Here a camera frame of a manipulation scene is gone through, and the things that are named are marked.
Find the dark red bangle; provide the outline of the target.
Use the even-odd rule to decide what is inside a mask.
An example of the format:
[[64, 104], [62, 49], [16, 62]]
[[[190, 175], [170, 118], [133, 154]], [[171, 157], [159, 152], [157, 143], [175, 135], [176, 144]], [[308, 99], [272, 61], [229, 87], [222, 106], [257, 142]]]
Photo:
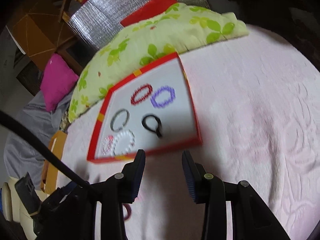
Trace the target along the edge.
[[127, 221], [131, 217], [132, 209], [129, 204], [123, 204], [124, 220]]

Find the grey bedsheet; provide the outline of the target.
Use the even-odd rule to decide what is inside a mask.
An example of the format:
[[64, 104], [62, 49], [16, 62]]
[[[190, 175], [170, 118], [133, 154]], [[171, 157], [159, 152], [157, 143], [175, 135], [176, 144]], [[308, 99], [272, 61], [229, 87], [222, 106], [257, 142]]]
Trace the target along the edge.
[[13, 132], [9, 132], [4, 146], [4, 164], [9, 176], [20, 179], [27, 172], [37, 189], [40, 188], [45, 158], [32, 145], [34, 143], [48, 146], [52, 136], [60, 129], [62, 116], [68, 110], [72, 92], [69, 92], [57, 105], [54, 111], [46, 111], [42, 92], [38, 92], [22, 110], [15, 120], [20, 124], [10, 124]]

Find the silver metal bangle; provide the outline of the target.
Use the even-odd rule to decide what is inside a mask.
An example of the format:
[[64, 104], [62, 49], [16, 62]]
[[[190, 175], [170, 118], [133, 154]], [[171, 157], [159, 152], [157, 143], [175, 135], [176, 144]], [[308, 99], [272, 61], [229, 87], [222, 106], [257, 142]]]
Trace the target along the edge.
[[110, 129], [112, 132], [120, 132], [125, 128], [130, 119], [130, 113], [127, 109], [120, 109], [114, 113], [110, 121]]

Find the red gift box tray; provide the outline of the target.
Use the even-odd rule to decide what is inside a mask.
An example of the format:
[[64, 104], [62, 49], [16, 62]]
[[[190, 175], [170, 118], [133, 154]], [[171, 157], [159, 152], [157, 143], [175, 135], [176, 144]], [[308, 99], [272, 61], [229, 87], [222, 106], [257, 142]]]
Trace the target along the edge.
[[[127, 109], [130, 119], [112, 132], [116, 111]], [[166, 153], [202, 144], [199, 122], [183, 64], [171, 53], [118, 82], [106, 94], [98, 112], [87, 161], [107, 163]]]

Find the magenta cushion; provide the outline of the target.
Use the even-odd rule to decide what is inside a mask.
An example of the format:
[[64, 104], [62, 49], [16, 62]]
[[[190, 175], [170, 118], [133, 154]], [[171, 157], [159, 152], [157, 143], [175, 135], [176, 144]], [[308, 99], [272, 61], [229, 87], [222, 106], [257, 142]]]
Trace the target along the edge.
[[54, 53], [43, 72], [40, 90], [44, 97], [46, 111], [54, 111], [58, 103], [72, 90], [78, 76], [59, 55]]

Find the green floral pillow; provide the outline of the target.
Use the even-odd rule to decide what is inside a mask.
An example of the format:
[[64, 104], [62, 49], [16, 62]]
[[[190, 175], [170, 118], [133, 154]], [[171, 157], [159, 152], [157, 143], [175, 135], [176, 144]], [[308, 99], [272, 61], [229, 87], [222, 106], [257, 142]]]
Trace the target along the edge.
[[165, 12], [122, 29], [82, 71], [68, 110], [73, 122], [132, 72], [177, 52], [248, 35], [234, 13], [175, 3]]

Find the silver insulation mat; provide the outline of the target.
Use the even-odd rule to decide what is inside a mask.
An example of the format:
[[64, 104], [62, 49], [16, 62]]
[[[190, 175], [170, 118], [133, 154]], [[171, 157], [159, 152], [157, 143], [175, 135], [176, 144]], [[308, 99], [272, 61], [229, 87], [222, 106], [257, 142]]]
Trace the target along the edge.
[[[70, 18], [68, 25], [94, 50], [107, 45], [123, 29], [121, 21], [150, 0], [88, 0]], [[207, 0], [177, 0], [209, 8]]]

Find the small red cushion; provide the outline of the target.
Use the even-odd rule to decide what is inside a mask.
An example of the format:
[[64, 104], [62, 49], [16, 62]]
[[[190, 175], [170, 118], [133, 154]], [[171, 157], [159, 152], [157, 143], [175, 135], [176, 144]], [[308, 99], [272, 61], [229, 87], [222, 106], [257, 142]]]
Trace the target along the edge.
[[177, 3], [177, 0], [150, 0], [141, 8], [124, 18], [120, 23], [122, 26], [127, 27], [140, 21], [150, 19], [165, 12], [175, 3]]

